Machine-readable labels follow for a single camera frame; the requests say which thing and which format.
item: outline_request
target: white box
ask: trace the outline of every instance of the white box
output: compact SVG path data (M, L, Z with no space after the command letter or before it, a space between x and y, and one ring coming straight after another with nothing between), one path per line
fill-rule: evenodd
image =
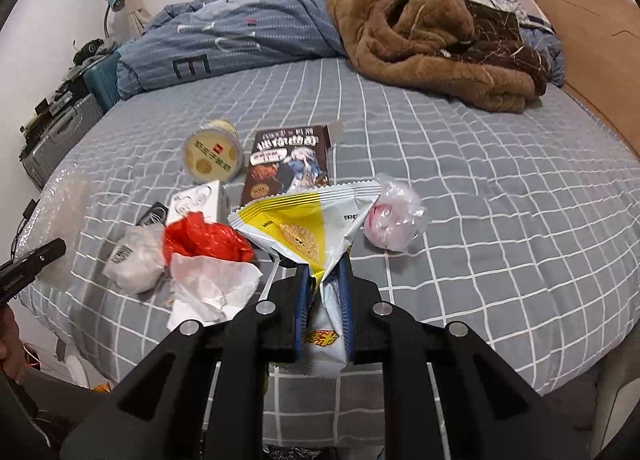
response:
M192 187L171 197L166 224L177 222L190 211L202 211L205 222L228 225L229 199L219 180Z

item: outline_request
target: crumpled tissue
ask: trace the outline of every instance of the crumpled tissue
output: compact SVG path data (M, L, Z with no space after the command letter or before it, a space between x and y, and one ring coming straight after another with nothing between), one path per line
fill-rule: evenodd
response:
M175 300L166 327L196 319L204 326L233 319L258 287L262 273L253 263L209 256L172 255Z

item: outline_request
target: brown fur blanket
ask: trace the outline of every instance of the brown fur blanket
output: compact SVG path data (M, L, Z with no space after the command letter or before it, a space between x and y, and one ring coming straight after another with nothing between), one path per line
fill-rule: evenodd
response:
M327 9L369 78L495 112L520 112L544 94L545 63L523 46L517 22L506 28L513 15L466 0L327 0Z

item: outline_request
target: white plastic bag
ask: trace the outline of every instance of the white plastic bag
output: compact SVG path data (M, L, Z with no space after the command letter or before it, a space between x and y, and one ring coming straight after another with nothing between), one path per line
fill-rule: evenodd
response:
M404 182L382 173L376 180L382 192L364 221L364 234L380 249L407 251L425 229L422 199Z
M254 295L262 277L253 263L174 253L171 277L175 300L167 328L187 319L212 325L233 319Z
M115 281L125 294L152 289L164 271L163 233L161 224L127 227L102 273Z
M15 253L18 259L55 238L65 241L65 255L49 263L37 276L49 287L66 291L71 286L71 267L92 193L89 178L77 165L59 169L47 182L20 234Z

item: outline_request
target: metal screw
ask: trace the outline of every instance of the metal screw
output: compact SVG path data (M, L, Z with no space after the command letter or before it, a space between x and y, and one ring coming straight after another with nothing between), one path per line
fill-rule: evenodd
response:
M262 315L268 315L276 310L276 304L268 299L263 299L255 306L255 312Z
M379 301L373 306L373 312L378 315L389 315L394 311L394 307L386 301Z
M196 320L189 319L187 321L183 321L180 325L180 333L183 335L193 335L199 328L200 324Z
M449 333L455 337L464 337L469 333L469 327L460 321L454 321L449 325Z

